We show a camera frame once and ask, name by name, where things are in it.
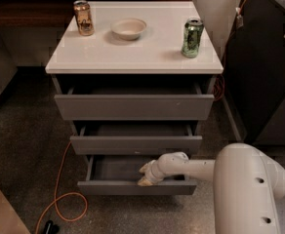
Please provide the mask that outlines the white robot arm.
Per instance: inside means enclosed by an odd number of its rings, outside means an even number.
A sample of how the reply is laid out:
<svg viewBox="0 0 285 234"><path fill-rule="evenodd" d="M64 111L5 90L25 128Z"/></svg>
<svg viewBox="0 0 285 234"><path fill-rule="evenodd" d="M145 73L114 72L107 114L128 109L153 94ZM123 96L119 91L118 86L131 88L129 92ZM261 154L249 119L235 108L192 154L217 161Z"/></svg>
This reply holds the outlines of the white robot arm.
<svg viewBox="0 0 285 234"><path fill-rule="evenodd" d="M211 181L216 234L281 234L275 201L285 196L285 169L251 145L229 144L214 160L163 154L140 173L140 186L179 175Z"/></svg>

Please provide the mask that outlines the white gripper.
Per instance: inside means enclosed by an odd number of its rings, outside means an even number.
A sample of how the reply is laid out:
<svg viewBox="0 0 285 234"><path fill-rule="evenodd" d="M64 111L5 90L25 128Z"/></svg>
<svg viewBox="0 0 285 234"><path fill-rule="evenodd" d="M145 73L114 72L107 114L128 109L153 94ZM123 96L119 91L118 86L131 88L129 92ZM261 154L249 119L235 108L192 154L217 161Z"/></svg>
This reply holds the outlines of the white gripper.
<svg viewBox="0 0 285 234"><path fill-rule="evenodd" d="M152 186L153 183L158 183L162 181L165 177L165 174L159 169L158 162L155 160L144 164L139 169L139 172L141 174L145 174L145 176L143 176L138 181L138 186Z"/></svg>

